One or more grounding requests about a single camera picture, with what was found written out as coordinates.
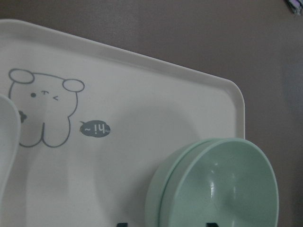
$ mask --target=gray surface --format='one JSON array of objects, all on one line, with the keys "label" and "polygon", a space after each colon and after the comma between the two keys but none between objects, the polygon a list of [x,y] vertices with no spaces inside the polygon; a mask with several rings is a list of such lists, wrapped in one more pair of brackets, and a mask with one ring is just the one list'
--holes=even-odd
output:
[{"label": "gray surface", "polygon": [[283,0],[2,0],[17,18],[234,81],[268,156],[279,227],[303,226],[303,17]]}]

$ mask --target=cartoon bear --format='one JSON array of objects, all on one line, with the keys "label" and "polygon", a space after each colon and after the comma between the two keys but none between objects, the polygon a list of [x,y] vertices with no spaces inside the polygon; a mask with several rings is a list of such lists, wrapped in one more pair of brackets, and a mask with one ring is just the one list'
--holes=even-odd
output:
[{"label": "cartoon bear", "polygon": [[64,144],[84,83],[21,69],[10,70],[9,78],[9,98],[17,106],[22,122],[20,145],[33,147],[42,141],[56,148]]}]

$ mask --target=white tray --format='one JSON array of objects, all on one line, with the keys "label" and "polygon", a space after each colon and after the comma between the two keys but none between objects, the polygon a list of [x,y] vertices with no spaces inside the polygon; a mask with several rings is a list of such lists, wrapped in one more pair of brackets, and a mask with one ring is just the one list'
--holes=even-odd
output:
[{"label": "white tray", "polygon": [[16,20],[0,20],[0,93],[27,116],[4,227],[142,227],[164,158],[244,138],[233,82]]}]

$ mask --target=gray speech bubble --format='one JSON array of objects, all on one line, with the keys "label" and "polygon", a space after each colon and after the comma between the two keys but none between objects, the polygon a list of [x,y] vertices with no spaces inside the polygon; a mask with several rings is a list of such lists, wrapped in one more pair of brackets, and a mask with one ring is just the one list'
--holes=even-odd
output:
[{"label": "gray speech bubble", "polygon": [[100,138],[110,133],[110,127],[103,121],[93,120],[81,123],[80,132],[83,135]]}]

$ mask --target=bear ear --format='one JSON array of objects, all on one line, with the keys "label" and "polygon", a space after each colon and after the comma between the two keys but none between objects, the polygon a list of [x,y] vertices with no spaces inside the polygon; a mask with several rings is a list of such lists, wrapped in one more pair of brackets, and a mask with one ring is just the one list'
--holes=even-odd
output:
[{"label": "bear ear", "polygon": [[81,92],[84,90],[84,83],[78,79],[65,79],[62,86],[72,92]]},{"label": "bear ear", "polygon": [[33,73],[27,70],[12,69],[9,71],[9,78],[19,84],[31,84],[35,80]]}]

